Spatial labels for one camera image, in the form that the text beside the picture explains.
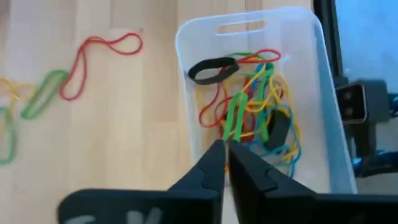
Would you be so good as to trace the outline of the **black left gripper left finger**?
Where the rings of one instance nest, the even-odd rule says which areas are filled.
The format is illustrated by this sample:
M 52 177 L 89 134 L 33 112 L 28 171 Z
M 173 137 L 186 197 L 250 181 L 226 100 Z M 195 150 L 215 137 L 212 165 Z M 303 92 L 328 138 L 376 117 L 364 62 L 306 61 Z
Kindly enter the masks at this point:
M 216 140 L 167 190 L 81 189 L 58 205 L 59 223 L 221 223 L 224 142 Z

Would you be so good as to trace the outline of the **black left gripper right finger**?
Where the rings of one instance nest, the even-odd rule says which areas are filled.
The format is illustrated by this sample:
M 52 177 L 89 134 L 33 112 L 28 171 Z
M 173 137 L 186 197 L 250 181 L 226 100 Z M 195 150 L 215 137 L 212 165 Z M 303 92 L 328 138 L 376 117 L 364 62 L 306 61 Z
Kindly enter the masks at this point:
M 229 179 L 240 223 L 397 223 L 397 197 L 320 194 L 235 140 Z

